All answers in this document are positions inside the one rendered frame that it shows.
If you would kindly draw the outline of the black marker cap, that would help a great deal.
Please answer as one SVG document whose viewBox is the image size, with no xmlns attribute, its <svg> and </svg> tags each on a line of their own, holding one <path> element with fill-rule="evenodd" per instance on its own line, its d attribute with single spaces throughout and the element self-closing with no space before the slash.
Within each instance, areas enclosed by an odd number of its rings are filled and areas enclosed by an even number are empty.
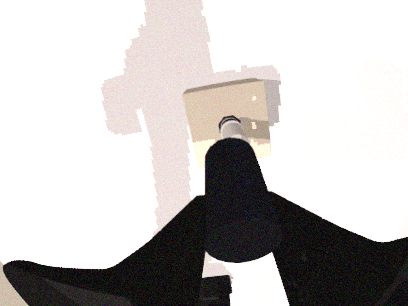
<svg viewBox="0 0 408 306">
<path fill-rule="evenodd" d="M 255 149 L 241 138 L 215 142 L 205 154 L 209 256 L 229 264 L 259 260 L 280 244 L 280 228 Z"/>
</svg>

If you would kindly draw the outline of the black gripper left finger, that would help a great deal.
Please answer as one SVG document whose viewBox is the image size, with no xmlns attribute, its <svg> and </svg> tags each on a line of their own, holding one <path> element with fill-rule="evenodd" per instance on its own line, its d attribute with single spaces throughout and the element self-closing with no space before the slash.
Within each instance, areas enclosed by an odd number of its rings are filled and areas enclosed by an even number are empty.
<svg viewBox="0 0 408 306">
<path fill-rule="evenodd" d="M 147 244 L 111 268 L 15 260 L 3 270 L 29 306 L 197 306 L 204 234 L 205 194 L 196 194 Z"/>
</svg>

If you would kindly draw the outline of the beige block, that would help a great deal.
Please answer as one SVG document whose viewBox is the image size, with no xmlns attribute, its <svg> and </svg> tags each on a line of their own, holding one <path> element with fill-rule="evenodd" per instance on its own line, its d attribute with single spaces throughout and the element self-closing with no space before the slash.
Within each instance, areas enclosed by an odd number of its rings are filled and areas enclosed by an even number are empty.
<svg viewBox="0 0 408 306">
<path fill-rule="evenodd" d="M 185 89 L 181 94 L 195 149 L 197 166 L 205 168 L 205 154 L 223 140 L 221 124 L 233 118 L 243 125 L 256 158 L 271 157 L 268 102 L 264 80 L 247 78 Z"/>
</svg>

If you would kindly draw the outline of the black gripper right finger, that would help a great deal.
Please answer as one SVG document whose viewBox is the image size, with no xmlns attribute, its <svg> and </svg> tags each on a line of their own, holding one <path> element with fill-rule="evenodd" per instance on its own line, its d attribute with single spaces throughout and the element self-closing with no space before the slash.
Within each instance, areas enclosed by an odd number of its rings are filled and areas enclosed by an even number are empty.
<svg viewBox="0 0 408 306">
<path fill-rule="evenodd" d="M 289 306 L 383 306 L 408 280 L 408 237 L 369 240 L 268 192 L 283 232 L 272 256 Z"/>
</svg>

